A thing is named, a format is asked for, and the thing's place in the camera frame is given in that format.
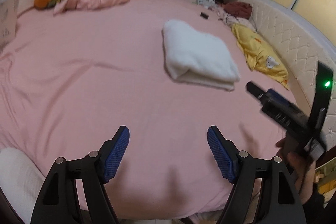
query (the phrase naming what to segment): silver bolt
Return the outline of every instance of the silver bolt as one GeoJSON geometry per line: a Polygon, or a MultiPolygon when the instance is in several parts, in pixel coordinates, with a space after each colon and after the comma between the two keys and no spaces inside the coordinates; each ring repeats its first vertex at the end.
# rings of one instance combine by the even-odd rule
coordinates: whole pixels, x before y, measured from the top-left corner
{"type": "Polygon", "coordinates": [[[242,150],[242,151],[239,151],[239,155],[242,158],[247,158],[249,154],[245,150],[242,150]]]}
{"type": "Polygon", "coordinates": [[[55,162],[56,162],[57,164],[61,164],[63,161],[64,161],[64,158],[59,157],[59,158],[56,159],[55,162]]]}
{"type": "Polygon", "coordinates": [[[91,151],[91,152],[89,153],[89,156],[90,156],[91,158],[95,158],[95,157],[98,156],[98,154],[99,154],[99,152],[96,151],[96,150],[94,150],[94,151],[91,151]]]}
{"type": "Polygon", "coordinates": [[[282,162],[282,159],[278,156],[275,156],[274,157],[274,161],[277,162],[277,163],[281,163],[282,162]]]}

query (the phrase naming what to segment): folded white towel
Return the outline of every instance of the folded white towel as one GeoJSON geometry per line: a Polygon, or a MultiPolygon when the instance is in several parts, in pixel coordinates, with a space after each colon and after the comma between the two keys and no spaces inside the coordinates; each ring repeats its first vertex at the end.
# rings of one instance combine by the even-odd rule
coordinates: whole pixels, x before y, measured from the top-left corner
{"type": "Polygon", "coordinates": [[[240,75],[220,38],[175,19],[164,24],[163,35],[166,67],[174,80],[234,90],[240,75]]]}

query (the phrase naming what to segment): tufted headboard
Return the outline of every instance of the tufted headboard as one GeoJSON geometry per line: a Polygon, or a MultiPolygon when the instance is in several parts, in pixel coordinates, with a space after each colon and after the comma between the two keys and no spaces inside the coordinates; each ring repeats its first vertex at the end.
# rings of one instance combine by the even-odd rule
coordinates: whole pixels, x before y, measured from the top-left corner
{"type": "MultiPolygon", "coordinates": [[[[311,108],[317,61],[335,71],[336,47],[305,19],[271,0],[241,1],[253,6],[252,18],[258,33],[272,45],[293,73],[311,108]]],[[[323,132],[329,150],[336,145],[336,89],[332,93],[323,132]]]]}

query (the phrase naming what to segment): white cartoon character print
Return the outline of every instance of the white cartoon character print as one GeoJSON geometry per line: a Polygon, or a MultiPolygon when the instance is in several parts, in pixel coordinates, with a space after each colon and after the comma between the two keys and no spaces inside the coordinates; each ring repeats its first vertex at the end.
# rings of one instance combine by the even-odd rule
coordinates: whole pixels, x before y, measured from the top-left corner
{"type": "Polygon", "coordinates": [[[279,63],[275,60],[275,58],[273,56],[268,56],[267,60],[266,60],[266,67],[269,69],[274,68],[274,66],[279,65],[279,63]]]}

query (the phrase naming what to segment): maroon bag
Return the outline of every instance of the maroon bag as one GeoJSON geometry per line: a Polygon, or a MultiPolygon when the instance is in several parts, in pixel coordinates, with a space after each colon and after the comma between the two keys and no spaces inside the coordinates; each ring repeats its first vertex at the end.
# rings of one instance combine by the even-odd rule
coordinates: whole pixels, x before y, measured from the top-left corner
{"type": "Polygon", "coordinates": [[[246,2],[230,2],[225,5],[224,11],[235,17],[249,19],[252,14],[252,6],[246,2]]]}

